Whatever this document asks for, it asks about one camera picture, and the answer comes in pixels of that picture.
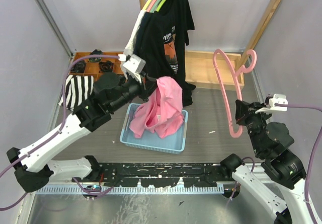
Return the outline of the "navy blue t shirt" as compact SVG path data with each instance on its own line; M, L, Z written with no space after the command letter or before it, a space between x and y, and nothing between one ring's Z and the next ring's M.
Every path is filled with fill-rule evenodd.
M142 39L144 36L144 32L147 28L150 18L151 18L151 13L146 12L141 20L139 29L137 31L136 43L135 43L134 52L133 52L137 56L139 56L139 50L141 48L141 43L142 43Z

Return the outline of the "brown wooden compartment tray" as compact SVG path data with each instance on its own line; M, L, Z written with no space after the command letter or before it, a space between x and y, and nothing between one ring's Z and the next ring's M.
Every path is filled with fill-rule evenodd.
M112 55L112 57L94 57L85 58L93 52L76 52L73 61L81 59L73 69L69 72L72 76L93 77L93 82L96 82L103 74L113 72L119 76L123 75L120 64L121 61L115 56L121 52L118 51L103 51L99 54Z

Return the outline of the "dark rolled item in tray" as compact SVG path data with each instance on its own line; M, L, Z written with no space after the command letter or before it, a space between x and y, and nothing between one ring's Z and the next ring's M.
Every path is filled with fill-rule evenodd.
M84 73L86 68L86 62L85 60L80 60L78 63L76 63L73 68L70 70L71 73Z
M110 60L99 62L100 72L112 72L113 66L114 66L114 64Z
M98 49L95 49L90 53L91 57L99 57L102 54L103 54L103 52L101 50L98 50Z

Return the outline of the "black printed t shirt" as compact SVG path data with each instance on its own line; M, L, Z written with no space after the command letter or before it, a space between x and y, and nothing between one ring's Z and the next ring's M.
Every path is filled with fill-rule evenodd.
M151 13L144 32L139 57L145 60L148 76L169 76L182 88L183 106L193 103L195 85L186 82L185 47L194 22L188 0L167 0L158 12Z

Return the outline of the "white t shirt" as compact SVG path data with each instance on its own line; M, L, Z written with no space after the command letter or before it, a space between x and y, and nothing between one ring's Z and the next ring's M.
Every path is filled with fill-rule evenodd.
M135 47L135 44L136 44L137 33L138 33L138 30L139 30L140 25L141 25L141 21L142 21L145 13L146 13L146 10L141 10L140 11L140 13L139 13L139 15L138 15L138 17L136 19L136 22L134 24L134 27L133 27L132 33L130 35L129 41L126 44L125 49L123 51L123 54L125 54L125 55L132 55L133 54L134 47Z

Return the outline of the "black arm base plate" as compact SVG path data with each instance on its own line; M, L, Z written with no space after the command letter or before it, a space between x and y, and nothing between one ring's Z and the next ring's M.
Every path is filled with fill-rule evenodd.
M233 178L219 164L213 163L100 163L94 179L77 178L80 183L100 180L104 186L175 187L180 181L185 188L216 187Z

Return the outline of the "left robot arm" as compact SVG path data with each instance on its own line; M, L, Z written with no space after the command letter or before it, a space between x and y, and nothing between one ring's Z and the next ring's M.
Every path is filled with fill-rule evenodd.
M28 147L11 148L7 157L15 169L15 177L27 193L37 191L51 180L73 177L95 182L101 167L94 156L78 160L53 161L53 158L78 139L89 135L111 120L112 114L136 97L147 100L156 89L156 79L145 74L139 80L129 76L121 84L115 73L103 74L93 84L92 94L62 123Z

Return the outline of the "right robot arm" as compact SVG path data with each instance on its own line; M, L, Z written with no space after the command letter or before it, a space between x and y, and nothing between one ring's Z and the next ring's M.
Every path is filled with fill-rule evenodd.
M266 98L266 103L247 103L236 100L235 120L245 126L256 158L261 167L282 193L279 198L237 155L231 154L221 161L221 176L227 181L235 180L263 206L274 223L321 223L309 194L309 181L315 151L321 140L319 133L313 145L308 167L289 147L295 142L284 123L267 122L272 113L285 112L289 108L307 106L288 104L284 96L275 94Z

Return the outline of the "wooden clothes rack frame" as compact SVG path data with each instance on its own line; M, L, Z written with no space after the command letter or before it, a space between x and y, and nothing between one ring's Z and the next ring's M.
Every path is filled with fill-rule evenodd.
M147 0L139 0L143 8ZM200 88L240 91L255 46L281 0L189 0L195 20L186 80Z

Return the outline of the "pink t shirt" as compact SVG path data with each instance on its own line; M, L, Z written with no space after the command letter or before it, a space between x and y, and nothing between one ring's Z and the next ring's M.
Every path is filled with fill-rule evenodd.
M156 90L137 108L130 122L135 138L149 131L163 139L175 134L184 122L182 88L171 77L161 77L156 83Z

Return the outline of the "light blue plastic basket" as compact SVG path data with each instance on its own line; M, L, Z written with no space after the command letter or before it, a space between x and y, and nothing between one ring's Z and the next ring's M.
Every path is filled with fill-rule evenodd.
M180 154L185 149L186 132L188 125L188 112L183 110L184 123L179 130L166 138L161 139L156 133L144 131L141 138L135 138L129 125L133 120L134 113L140 104L129 104L120 134L120 142L128 147L135 147L144 150L158 151L169 154Z

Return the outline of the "black white striped cloth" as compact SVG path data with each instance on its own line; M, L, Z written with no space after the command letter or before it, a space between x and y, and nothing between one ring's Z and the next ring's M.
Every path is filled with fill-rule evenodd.
M73 111L93 92L93 76L69 75L65 83L66 107Z

